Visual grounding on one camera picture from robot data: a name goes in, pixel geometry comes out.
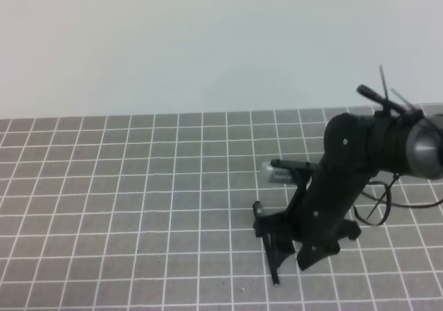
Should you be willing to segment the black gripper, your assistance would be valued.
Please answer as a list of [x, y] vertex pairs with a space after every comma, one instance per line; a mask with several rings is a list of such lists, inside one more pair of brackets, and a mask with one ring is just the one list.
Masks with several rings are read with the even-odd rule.
[[355, 221], [315, 211], [300, 209], [290, 203], [280, 212], [267, 215], [259, 201], [253, 204], [253, 230], [264, 245], [273, 285], [279, 285], [278, 269], [296, 254], [300, 270], [304, 271], [324, 258], [339, 253], [339, 240], [356, 240], [361, 229]]

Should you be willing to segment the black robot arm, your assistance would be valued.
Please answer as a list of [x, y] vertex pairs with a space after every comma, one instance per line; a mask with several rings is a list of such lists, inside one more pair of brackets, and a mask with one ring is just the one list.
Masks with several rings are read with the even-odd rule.
[[262, 164], [268, 182], [296, 186], [284, 211], [266, 215], [261, 203], [253, 205], [253, 229], [263, 241], [274, 284], [291, 255], [307, 269], [336, 255], [341, 239], [359, 237], [360, 227], [345, 216], [379, 172], [442, 177], [441, 115], [343, 113], [329, 121], [323, 143], [318, 163], [274, 159]]

